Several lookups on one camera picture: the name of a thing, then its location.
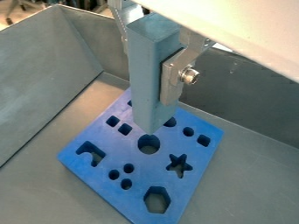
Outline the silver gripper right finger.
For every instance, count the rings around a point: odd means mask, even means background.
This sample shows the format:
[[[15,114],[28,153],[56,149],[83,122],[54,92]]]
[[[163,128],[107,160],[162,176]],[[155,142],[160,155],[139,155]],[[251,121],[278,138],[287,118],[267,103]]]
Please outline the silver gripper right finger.
[[[215,45],[215,41],[202,36],[191,29],[180,28],[182,48],[163,62],[160,102],[163,105],[175,103],[183,92],[183,85],[196,83],[199,72],[195,61]]]

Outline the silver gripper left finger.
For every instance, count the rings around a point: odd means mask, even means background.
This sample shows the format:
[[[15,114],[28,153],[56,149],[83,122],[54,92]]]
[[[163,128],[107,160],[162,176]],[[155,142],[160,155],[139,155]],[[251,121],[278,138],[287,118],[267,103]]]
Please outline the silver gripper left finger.
[[[144,16],[143,9],[132,0],[107,0],[107,5],[116,21],[124,53],[127,53],[127,25]]]

